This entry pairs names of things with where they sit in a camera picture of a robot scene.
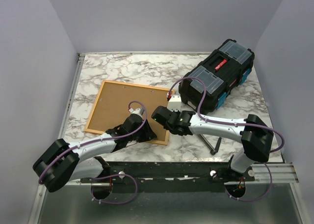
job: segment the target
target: cork board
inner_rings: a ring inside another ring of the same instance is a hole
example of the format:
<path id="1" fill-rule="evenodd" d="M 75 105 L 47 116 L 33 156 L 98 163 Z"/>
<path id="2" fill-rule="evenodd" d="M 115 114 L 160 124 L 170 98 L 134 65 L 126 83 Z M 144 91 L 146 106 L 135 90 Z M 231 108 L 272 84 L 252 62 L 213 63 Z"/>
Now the cork board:
<path id="1" fill-rule="evenodd" d="M 169 131 L 154 121 L 151 116 L 159 105 L 167 106 L 168 91 L 169 89 L 161 87 L 104 80 L 89 115 L 85 131 L 103 134 L 107 129 L 122 124 L 130 115 L 129 102 L 137 100 L 145 105 L 148 113 L 147 120 L 157 135 L 157 139 L 151 140 L 149 143 L 167 145 Z M 137 103 L 133 103 L 131 106 L 133 109 L 140 107 Z"/>

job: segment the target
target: marble surface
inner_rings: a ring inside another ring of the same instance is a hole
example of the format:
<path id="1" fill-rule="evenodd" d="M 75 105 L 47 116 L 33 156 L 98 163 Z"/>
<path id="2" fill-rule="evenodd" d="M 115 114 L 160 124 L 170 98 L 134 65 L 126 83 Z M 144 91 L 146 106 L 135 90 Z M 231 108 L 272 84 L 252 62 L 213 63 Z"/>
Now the marble surface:
<path id="1" fill-rule="evenodd" d="M 66 126 L 65 140 L 79 141 L 96 136 L 85 133 L 84 127 L 103 80 L 170 88 L 176 80 L 183 77 L 207 56 L 198 54 L 87 54 Z M 183 109 L 189 110 L 189 107 L 183 105 Z M 246 118 L 249 113 L 258 115 L 268 126 L 271 126 L 254 69 L 243 85 L 232 90 L 225 104 L 208 115 L 222 118 Z M 216 145 L 217 137 L 206 136 L 206 138 L 213 146 Z M 273 148 L 278 146 L 275 138 L 272 146 Z M 238 142 L 222 139 L 219 152 L 213 156 L 198 136 L 170 135 L 167 146 L 138 143 L 111 154 L 104 154 L 103 157 L 107 161 L 227 162 L 241 148 L 242 145 Z M 281 153 L 278 151 L 270 154 L 269 161 L 282 162 Z"/>

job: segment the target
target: gray wall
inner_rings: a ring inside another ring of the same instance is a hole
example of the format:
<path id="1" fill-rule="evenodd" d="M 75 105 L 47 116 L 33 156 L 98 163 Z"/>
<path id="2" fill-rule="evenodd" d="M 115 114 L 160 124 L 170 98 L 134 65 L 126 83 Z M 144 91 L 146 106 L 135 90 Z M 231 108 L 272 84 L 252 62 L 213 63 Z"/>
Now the gray wall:
<path id="1" fill-rule="evenodd" d="M 314 2 L 283 0 L 256 47 L 255 67 L 274 127 L 284 133 L 314 220 Z"/>
<path id="2" fill-rule="evenodd" d="M 0 223 L 25 224 L 32 165 L 57 137 L 77 54 L 49 0 L 0 0 Z"/>
<path id="3" fill-rule="evenodd" d="M 50 0 L 78 52 L 255 48 L 282 0 Z"/>

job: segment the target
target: toolbox lid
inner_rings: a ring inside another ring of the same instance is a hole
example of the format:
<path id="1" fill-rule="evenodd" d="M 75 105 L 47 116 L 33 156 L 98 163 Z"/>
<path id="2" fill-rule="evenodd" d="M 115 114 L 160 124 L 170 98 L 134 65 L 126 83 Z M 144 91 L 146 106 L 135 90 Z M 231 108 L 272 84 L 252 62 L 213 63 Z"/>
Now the toolbox lid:
<path id="1" fill-rule="evenodd" d="M 243 64 L 252 55 L 244 46 L 233 41 L 228 41 L 219 50 L 240 64 Z"/>
<path id="2" fill-rule="evenodd" d="M 198 78 L 199 80 L 203 81 L 209 94 L 213 94 L 213 92 L 215 92 L 215 90 L 224 82 L 222 79 L 215 76 L 201 65 L 195 69 L 195 71 L 193 71 L 189 77 Z M 200 93 L 204 91 L 203 85 L 198 80 L 192 80 L 190 85 Z"/>

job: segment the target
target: toolbox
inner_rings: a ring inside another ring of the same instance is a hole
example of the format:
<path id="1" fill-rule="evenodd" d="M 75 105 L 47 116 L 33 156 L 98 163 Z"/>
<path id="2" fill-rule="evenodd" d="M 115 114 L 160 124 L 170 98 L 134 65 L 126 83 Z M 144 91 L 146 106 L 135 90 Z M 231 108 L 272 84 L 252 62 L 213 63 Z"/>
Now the toolbox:
<path id="1" fill-rule="evenodd" d="M 184 76 L 198 78 L 206 85 L 202 114 L 221 107 L 231 90 L 245 82 L 252 71 L 254 57 L 250 49 L 228 39 Z M 197 109 L 203 91 L 203 85 L 197 80 L 187 79 L 179 84 L 182 102 L 194 109 Z"/>

